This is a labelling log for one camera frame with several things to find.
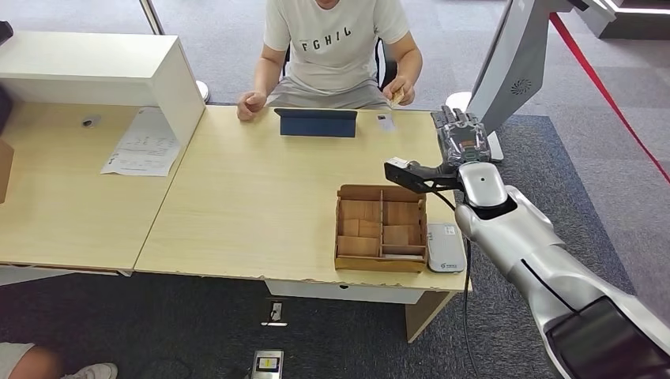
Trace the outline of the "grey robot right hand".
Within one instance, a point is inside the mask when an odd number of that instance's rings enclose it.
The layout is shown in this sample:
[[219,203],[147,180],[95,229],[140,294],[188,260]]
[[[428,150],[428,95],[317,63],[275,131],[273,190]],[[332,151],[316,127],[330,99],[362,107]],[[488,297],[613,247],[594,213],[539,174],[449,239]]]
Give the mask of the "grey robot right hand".
[[455,171],[471,162],[491,162],[487,132],[474,114],[445,105],[439,111],[432,111],[431,118],[435,124],[443,171]]

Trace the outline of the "person's right hand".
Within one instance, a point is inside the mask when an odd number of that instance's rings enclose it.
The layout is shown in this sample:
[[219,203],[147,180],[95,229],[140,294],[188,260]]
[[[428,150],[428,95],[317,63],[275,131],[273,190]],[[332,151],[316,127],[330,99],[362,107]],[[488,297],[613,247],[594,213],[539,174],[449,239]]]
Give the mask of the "person's right hand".
[[242,122],[252,121],[265,107],[267,96],[264,92],[244,92],[237,102],[237,118]]

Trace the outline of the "person's left hand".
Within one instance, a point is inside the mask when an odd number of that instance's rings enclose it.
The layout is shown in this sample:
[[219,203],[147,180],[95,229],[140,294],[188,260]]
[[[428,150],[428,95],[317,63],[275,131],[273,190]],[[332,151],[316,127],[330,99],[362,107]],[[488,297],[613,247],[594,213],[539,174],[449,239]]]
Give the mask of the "person's left hand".
[[389,100],[391,107],[407,106],[415,99],[413,83],[403,76],[394,78],[384,87],[382,94]]

